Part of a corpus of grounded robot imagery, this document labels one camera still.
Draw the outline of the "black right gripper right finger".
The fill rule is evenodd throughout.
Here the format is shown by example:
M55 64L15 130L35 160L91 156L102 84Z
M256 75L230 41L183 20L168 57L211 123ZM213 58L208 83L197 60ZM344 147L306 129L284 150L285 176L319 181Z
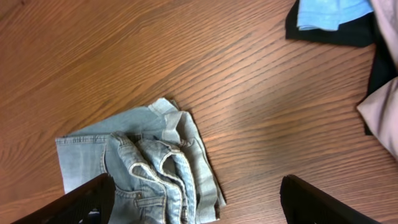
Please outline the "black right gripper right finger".
M283 177L280 203L288 224L380 224L296 175Z

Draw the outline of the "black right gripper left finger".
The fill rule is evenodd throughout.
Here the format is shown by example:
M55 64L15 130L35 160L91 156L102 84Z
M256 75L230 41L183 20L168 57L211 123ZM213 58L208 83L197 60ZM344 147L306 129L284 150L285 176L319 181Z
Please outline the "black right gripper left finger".
M107 224L115 191L114 179L101 174L13 224Z

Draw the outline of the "light blue denim shorts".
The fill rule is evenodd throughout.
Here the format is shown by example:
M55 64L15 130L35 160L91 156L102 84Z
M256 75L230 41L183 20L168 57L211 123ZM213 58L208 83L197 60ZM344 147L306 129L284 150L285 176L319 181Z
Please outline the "light blue denim shorts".
M56 139L65 192L100 174L111 223L211 223L226 202L188 111L159 98Z

